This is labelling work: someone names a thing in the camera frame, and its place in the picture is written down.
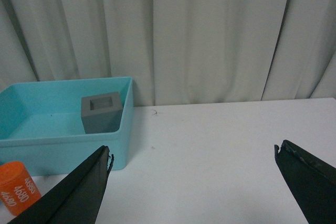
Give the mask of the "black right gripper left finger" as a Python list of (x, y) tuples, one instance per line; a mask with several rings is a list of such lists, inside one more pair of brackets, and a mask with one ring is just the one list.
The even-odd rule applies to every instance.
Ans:
[(114, 156), (99, 147), (10, 223), (95, 223)]

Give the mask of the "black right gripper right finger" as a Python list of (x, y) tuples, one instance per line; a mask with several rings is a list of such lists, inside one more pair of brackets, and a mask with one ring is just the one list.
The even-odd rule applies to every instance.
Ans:
[(275, 162), (308, 223), (335, 223), (335, 167), (289, 140)]

